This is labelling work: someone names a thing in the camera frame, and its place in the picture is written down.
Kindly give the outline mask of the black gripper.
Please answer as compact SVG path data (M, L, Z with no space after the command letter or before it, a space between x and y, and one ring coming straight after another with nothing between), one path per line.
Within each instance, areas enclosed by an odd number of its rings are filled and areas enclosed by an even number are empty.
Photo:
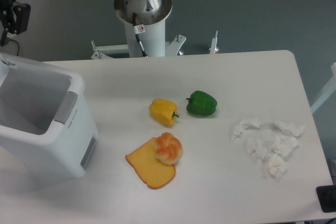
M19 35L28 28L31 6L14 1L16 0L1 0L1 23L3 26L1 46L9 43L8 34Z

